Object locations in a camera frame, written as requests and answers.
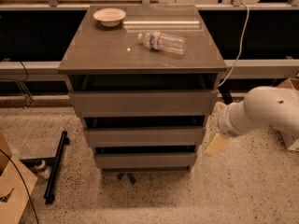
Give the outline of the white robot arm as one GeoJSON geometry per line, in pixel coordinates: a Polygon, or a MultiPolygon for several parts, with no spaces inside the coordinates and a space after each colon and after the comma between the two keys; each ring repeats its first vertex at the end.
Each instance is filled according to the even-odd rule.
{"type": "Polygon", "coordinates": [[[272,128],[297,138],[299,136],[299,91],[261,86],[250,90],[241,102],[220,103],[218,131],[205,153],[217,154],[231,138],[249,131],[272,128]]]}

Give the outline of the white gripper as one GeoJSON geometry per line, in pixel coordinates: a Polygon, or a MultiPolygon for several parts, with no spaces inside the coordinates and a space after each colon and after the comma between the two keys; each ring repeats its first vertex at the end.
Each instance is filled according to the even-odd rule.
{"type": "Polygon", "coordinates": [[[209,156],[221,151],[229,143],[229,137],[241,136],[249,131],[249,119],[245,115],[244,102],[221,105],[217,124],[221,133],[216,133],[207,146],[205,153],[209,156]]]}

